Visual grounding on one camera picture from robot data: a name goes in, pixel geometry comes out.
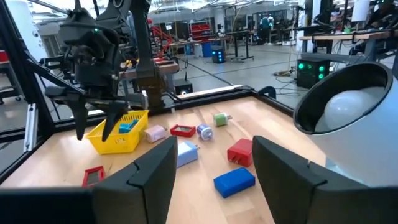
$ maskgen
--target red rectangular frame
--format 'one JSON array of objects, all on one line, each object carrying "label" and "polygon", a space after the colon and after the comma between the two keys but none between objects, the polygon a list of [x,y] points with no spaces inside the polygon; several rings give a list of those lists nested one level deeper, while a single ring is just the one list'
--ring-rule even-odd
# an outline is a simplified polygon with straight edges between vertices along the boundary
[{"label": "red rectangular frame", "polygon": [[[189,128],[190,130],[189,131],[177,131],[176,129],[178,127]],[[182,137],[188,137],[188,138],[192,137],[195,134],[195,132],[196,132],[195,126],[186,126],[186,125],[179,125],[179,124],[176,124],[174,127],[172,127],[170,129],[170,134],[172,134],[174,136],[182,136]]]},{"label": "red rectangular frame", "polygon": [[105,179],[105,170],[104,170],[103,166],[98,166],[98,167],[87,169],[85,171],[85,177],[83,179],[83,184],[81,185],[82,187],[91,187],[91,186],[97,184],[97,183],[95,183],[95,184],[87,185],[88,174],[93,173],[93,172],[98,172],[98,180],[99,180],[99,182],[101,182],[103,179]]}]

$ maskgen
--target red block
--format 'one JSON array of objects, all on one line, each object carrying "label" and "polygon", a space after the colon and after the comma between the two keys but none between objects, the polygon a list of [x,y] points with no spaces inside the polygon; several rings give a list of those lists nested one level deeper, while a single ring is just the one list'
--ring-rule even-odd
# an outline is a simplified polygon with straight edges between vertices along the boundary
[{"label": "red block", "polygon": [[230,162],[248,167],[253,163],[251,154],[253,142],[248,139],[240,139],[227,150],[227,158]]}]

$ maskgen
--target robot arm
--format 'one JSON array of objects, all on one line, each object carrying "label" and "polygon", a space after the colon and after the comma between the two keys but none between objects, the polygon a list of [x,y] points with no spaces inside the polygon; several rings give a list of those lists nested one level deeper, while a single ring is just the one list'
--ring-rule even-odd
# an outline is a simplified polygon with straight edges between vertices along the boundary
[{"label": "robot arm", "polygon": [[58,104],[70,107],[79,140],[86,127],[87,103],[107,114],[103,141],[121,117],[127,114],[129,103],[135,108],[146,108],[146,99],[141,93],[118,96],[121,69],[119,45],[129,40],[130,31],[126,24],[129,11],[134,18],[135,31],[140,34],[137,36],[140,56],[136,67],[137,85],[140,91],[146,91],[151,108],[164,106],[162,90],[167,86],[152,59],[147,26],[149,8],[150,1],[147,0],[109,0],[104,13],[94,19],[86,9],[80,7],[79,0],[75,0],[74,10],[68,11],[68,17],[60,26],[59,33],[73,55],[75,80],[83,91],[50,86],[45,94]]}]

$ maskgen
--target black metal frame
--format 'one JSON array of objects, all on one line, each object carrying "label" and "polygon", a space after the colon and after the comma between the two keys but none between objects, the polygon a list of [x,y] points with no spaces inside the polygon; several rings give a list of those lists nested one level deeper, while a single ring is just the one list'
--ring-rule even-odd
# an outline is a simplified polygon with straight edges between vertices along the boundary
[{"label": "black metal frame", "polygon": [[[66,119],[62,121],[53,121],[50,111],[47,108],[47,104],[44,99],[44,95],[41,93],[39,84],[35,77],[35,73],[44,73],[40,71],[40,68],[35,68],[31,58],[27,57],[25,48],[23,46],[23,40],[19,35],[19,32],[14,24],[14,20],[6,6],[5,1],[0,1],[0,30],[8,30],[8,32],[0,32],[0,38],[3,40],[6,52],[9,55],[11,65],[15,66],[15,73],[18,82],[21,84],[22,91],[26,96],[28,103],[36,103],[39,111],[39,135],[38,143],[32,151],[24,153],[11,164],[4,172],[0,173],[0,184],[4,182],[18,167],[25,162],[41,145],[53,134],[62,131],[69,131],[75,129],[74,119]],[[50,80],[55,84],[61,85],[63,80]],[[282,113],[288,116],[293,115],[293,109],[279,103],[275,99],[258,94],[253,88],[248,86],[241,86],[231,90],[219,91],[216,93],[209,93],[205,95],[193,96],[191,98],[182,99],[181,102],[174,105],[174,109],[182,110],[185,108],[191,108],[195,106],[207,105],[210,103],[217,103],[228,100],[235,100],[244,97],[255,97],[263,103],[266,103]],[[164,108],[163,110],[151,111],[149,116],[169,113],[171,108]],[[99,124],[105,119],[106,115],[96,114],[89,116],[87,126],[94,126]],[[17,128],[0,132],[0,143],[10,142],[23,139],[25,135],[25,128]]]}]

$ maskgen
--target lab floor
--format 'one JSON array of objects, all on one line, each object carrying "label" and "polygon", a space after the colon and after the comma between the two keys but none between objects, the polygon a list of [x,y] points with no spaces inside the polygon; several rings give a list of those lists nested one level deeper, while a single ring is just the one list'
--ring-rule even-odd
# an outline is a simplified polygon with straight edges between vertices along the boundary
[{"label": "lab floor", "polygon": [[[234,52],[233,47],[229,49],[229,52]],[[343,48],[341,53],[345,52],[348,52],[348,49]],[[245,54],[245,48],[239,47],[239,55]],[[183,78],[187,72],[188,79],[193,83],[194,91],[237,84],[251,86],[256,90],[265,86],[273,86],[277,89],[277,100],[295,108],[307,90],[296,87],[294,75],[291,77],[273,76],[275,72],[289,70],[291,66],[296,65],[300,55],[295,53],[295,47],[249,46],[249,56],[254,56],[254,60],[250,58],[243,63],[233,63],[227,60],[222,64],[212,63],[210,58],[182,57],[182,60],[188,62],[188,66],[184,69],[184,62],[180,62],[182,71],[175,74],[174,78]],[[393,60],[394,58],[388,58],[382,63],[392,67]],[[0,87],[7,85],[7,78],[0,77]],[[50,100],[46,99],[46,101],[54,120],[58,120],[57,112],[61,119],[68,119],[72,115],[66,106],[56,105],[55,109]],[[4,102],[4,105],[0,105],[0,131],[25,127],[27,103],[23,100],[16,101],[14,98],[4,99]],[[0,144],[0,173],[22,155],[22,145],[23,141]]]}]

